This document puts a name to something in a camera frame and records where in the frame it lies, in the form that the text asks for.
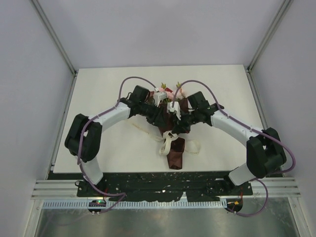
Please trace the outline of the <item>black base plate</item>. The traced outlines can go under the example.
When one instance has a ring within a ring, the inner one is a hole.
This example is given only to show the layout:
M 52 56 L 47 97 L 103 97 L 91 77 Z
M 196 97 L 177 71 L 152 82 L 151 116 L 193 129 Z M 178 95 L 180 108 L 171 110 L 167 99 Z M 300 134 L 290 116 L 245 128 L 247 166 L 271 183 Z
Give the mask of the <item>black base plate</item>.
M 266 181 L 234 186 L 228 180 L 226 171 L 104 173 L 96 189 L 79 173 L 49 172 L 48 179 L 72 180 L 77 188 L 77 197 L 106 196 L 111 201 L 117 201 L 122 193 L 125 193 L 123 201 L 129 202 L 177 202 L 183 195 L 189 202 L 217 201 L 222 196 L 254 195 L 257 193 L 256 185 L 263 189 L 261 193 L 264 197 L 270 196 Z

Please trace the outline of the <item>cream ribbon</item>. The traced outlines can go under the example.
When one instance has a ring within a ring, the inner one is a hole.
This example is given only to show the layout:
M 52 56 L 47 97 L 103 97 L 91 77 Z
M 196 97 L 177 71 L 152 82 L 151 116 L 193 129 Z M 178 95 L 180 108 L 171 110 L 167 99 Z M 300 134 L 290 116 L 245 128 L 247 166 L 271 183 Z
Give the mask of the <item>cream ribbon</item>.
M 157 127 L 150 125 L 144 118 L 130 118 L 124 121 L 136 135 L 139 136 L 139 144 L 156 155 L 166 156 L 171 152 L 171 143 L 184 139 L 184 153 L 197 156 L 201 150 L 201 144 L 196 139 L 186 139 L 185 136 L 175 135 L 171 131 L 163 132 L 162 135 Z

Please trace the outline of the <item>left aluminium corner post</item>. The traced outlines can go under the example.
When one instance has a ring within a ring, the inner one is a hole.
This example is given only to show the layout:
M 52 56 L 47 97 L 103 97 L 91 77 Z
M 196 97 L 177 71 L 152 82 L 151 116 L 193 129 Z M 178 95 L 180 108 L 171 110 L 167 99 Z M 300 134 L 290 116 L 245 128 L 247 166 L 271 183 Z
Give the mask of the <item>left aluminium corner post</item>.
M 59 51 L 62 59 L 66 63 L 68 69 L 70 70 L 71 74 L 73 76 L 76 75 L 76 69 L 73 66 L 69 56 L 67 55 L 61 41 L 59 40 L 49 18 L 47 17 L 43 7 L 41 6 L 40 2 L 38 0 L 30 0 L 31 5 L 33 6 L 35 12 L 39 16 L 39 19 L 42 21 L 47 33 L 49 34 L 50 38 L 52 39 L 53 43 L 55 44 L 57 50 Z

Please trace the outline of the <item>right aluminium corner post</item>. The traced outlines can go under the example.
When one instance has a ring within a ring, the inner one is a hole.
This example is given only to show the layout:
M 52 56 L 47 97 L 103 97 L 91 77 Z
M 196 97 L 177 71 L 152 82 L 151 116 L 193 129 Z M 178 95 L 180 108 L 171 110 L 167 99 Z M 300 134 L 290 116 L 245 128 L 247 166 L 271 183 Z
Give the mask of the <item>right aluminium corner post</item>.
M 288 10 L 290 9 L 291 5 L 293 4 L 294 0 L 283 0 L 280 7 L 278 8 L 275 16 L 273 17 L 269 27 L 267 28 L 264 37 L 260 41 L 259 46 L 257 47 L 254 56 L 252 57 L 249 65 L 247 66 L 247 71 L 250 74 L 253 69 L 255 68 L 258 60 L 263 55 L 266 47 L 272 40 L 274 34 L 276 33 L 277 29 L 279 28 L 283 18 L 287 14 Z

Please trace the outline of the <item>aluminium frame rail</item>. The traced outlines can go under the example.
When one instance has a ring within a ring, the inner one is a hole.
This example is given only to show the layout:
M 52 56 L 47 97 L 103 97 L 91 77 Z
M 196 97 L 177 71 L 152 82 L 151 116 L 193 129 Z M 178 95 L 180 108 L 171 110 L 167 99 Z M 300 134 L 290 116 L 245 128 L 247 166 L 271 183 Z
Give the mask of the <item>aluminium frame rail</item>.
M 250 183 L 252 195 L 245 198 L 264 198 L 266 191 L 270 198 L 299 198 L 301 192 L 292 177 L 264 178 Z M 67 199 L 77 198 L 77 186 L 74 180 L 37 180 L 32 192 L 32 199 Z

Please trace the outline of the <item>red wrapping paper sheet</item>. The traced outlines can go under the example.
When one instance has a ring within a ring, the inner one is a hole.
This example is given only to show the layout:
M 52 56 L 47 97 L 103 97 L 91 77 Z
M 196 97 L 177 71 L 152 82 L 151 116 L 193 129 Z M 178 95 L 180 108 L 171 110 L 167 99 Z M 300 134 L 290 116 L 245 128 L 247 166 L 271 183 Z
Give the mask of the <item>red wrapping paper sheet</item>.
M 151 91 L 146 98 L 146 104 L 152 105 L 154 112 L 146 117 L 149 124 L 158 127 L 164 144 L 159 153 L 166 156 L 170 169 L 180 170 L 183 166 L 183 152 L 185 151 L 185 139 L 179 137 L 172 130 L 175 128 L 176 115 L 167 112 L 167 103 L 170 102 L 169 97 L 164 97 L 156 106 L 158 97 Z

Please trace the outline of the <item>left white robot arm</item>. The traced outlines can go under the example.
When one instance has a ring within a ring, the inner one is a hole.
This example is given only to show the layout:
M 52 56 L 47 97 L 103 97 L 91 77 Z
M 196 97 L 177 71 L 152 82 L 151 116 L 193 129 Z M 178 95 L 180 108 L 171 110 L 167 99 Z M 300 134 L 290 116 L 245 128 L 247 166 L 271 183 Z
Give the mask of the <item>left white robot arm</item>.
M 93 117 L 83 114 L 75 116 L 65 140 L 65 147 L 80 161 L 79 166 L 84 179 L 89 182 L 90 193 L 99 197 L 106 189 L 96 158 L 102 133 L 116 123 L 136 115 L 144 116 L 152 125 L 166 125 L 160 103 L 167 98 L 165 91 L 156 90 L 151 94 L 148 89 L 137 85 L 127 97 L 119 98 L 112 108 Z

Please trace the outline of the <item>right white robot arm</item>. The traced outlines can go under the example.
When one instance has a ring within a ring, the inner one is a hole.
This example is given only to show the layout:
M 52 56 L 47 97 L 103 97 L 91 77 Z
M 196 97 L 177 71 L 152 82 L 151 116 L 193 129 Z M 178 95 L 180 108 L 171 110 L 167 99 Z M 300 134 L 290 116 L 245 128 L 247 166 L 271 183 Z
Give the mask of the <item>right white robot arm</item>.
M 242 123 L 224 111 L 223 106 L 209 104 L 200 91 L 189 96 L 188 101 L 192 107 L 189 112 L 183 111 L 178 101 L 168 103 L 167 111 L 176 117 L 172 133 L 186 133 L 192 125 L 206 123 L 227 133 L 246 148 L 246 162 L 225 177 L 223 188 L 226 193 L 234 195 L 242 184 L 264 178 L 285 164 L 286 155 L 275 129 L 264 130 Z

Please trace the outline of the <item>aluminium corner post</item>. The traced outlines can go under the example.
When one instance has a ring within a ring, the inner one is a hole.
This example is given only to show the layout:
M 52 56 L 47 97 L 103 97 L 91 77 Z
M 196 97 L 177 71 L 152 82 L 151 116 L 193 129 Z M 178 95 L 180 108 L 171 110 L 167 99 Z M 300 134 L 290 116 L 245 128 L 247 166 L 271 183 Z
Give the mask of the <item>aluminium corner post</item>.
M 264 37 L 260 41 L 259 46 L 257 47 L 254 56 L 252 57 L 249 65 L 247 66 L 247 71 L 250 74 L 253 69 L 255 68 L 258 60 L 263 55 L 266 47 L 272 40 L 274 34 L 276 33 L 277 29 L 279 28 L 283 18 L 287 14 L 288 10 L 290 9 L 291 5 L 293 4 L 294 0 L 283 0 L 280 7 L 278 8 L 275 16 L 273 17 L 269 27 L 267 28 Z
M 71 74 L 73 76 L 76 75 L 76 69 L 73 66 L 69 56 L 67 55 L 61 41 L 59 40 L 49 18 L 47 17 L 43 7 L 41 6 L 40 2 L 38 0 L 30 0 L 31 5 L 33 6 L 35 12 L 39 16 L 39 19 L 42 21 L 47 33 L 49 34 L 50 38 L 52 39 L 53 43 L 55 44 L 57 50 L 59 51 L 62 59 L 66 63 L 68 69 L 70 70 Z

